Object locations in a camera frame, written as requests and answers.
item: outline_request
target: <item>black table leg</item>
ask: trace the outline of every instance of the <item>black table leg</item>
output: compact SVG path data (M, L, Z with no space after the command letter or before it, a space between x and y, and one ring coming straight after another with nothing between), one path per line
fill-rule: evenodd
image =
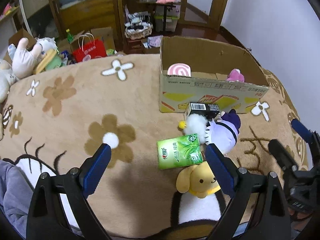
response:
M165 28L167 25L167 9L168 7L166 5L164 5L164 12L163 12L163 28L162 28L162 32L165 33Z

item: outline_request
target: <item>green tissue pack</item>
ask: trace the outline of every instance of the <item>green tissue pack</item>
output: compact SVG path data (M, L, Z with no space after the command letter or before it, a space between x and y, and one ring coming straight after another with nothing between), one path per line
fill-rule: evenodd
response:
M198 135L158 141L159 169L170 169L203 162Z

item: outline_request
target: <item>black strap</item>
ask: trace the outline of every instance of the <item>black strap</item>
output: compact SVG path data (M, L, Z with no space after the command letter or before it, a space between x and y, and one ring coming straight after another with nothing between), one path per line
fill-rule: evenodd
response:
M222 125L224 126L225 128L227 128L233 135L233 138L235 139L236 143L237 143L237 136L235 134L235 132L230 128L230 126L228 126L227 124L223 123L223 122L216 122L216 124L218 125Z

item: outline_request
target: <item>yellow dog plush toy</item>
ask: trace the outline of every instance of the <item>yellow dog plush toy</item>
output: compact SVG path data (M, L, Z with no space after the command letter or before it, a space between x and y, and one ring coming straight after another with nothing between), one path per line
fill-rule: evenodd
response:
M205 198L220 190L207 162L186 167L180 171L177 181L177 190L180 193L190 192L198 198Z

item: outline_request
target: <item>flower center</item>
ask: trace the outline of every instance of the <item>flower center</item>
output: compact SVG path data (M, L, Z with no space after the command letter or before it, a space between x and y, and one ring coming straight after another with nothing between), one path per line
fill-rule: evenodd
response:
M119 145L119 138L115 133L107 132L103 138L102 142L108 144L111 149L117 148Z

